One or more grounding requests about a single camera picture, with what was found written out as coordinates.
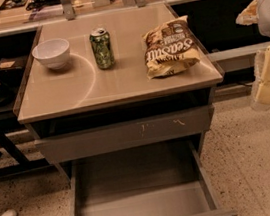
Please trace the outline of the open grey middle drawer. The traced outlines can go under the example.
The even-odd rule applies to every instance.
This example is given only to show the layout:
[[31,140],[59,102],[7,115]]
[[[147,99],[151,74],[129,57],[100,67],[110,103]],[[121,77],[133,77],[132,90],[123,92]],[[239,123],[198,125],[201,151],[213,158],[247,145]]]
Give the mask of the open grey middle drawer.
[[237,216],[186,139],[75,160],[70,216]]

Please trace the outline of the closed grey top drawer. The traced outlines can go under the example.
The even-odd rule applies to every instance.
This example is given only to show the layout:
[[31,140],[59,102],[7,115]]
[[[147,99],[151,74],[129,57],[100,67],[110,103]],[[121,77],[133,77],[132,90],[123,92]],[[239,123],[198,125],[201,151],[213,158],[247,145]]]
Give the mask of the closed grey top drawer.
[[50,164],[135,148],[208,131],[213,105],[99,126],[39,139],[35,145]]

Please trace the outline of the brown sea salt chip bag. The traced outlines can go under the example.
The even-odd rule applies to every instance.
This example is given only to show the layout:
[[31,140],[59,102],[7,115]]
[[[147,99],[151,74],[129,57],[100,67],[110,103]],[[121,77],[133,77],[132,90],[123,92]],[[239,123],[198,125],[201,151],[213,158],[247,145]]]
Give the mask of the brown sea salt chip bag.
[[200,61],[187,16],[155,27],[144,35],[143,41],[146,43],[144,57],[149,79],[177,75]]

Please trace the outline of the grey drawer cabinet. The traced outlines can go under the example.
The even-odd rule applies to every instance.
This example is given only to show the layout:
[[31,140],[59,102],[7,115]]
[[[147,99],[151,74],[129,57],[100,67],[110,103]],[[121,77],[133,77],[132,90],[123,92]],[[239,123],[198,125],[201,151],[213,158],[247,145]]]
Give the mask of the grey drawer cabinet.
[[[143,35],[171,20],[173,15],[169,7],[158,4],[45,24],[39,37],[67,39],[71,57],[61,70],[32,64],[18,120],[37,141],[212,105],[214,90],[222,78],[206,56],[176,76],[146,76]],[[99,27],[109,32],[115,59],[112,67],[102,70],[97,67],[89,40],[92,30]],[[190,140],[199,154],[206,132],[168,141]]]

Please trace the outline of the green soda can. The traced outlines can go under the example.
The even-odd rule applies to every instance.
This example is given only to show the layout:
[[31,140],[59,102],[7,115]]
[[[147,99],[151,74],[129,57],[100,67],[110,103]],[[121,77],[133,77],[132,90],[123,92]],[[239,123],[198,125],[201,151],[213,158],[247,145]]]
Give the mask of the green soda can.
[[97,67],[108,69],[115,63],[110,34],[106,29],[98,27],[90,33],[90,43]]

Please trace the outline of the white bowl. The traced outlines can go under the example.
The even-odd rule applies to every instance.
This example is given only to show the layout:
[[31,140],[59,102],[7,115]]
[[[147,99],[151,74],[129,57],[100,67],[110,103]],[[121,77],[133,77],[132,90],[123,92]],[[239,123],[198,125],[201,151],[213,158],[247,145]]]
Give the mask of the white bowl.
[[45,40],[33,48],[32,55],[49,69],[60,69],[70,59],[70,43],[62,38]]

